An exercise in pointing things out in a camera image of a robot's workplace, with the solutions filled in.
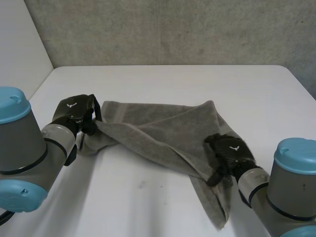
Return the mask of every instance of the gray towel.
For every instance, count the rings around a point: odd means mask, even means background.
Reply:
[[[232,181],[224,178],[212,188],[206,184],[218,163],[204,139],[215,133],[237,134],[212,101],[196,107],[106,101],[101,113],[97,132],[78,137],[81,155],[121,143],[144,158],[188,174],[208,217],[223,228],[229,217]]]

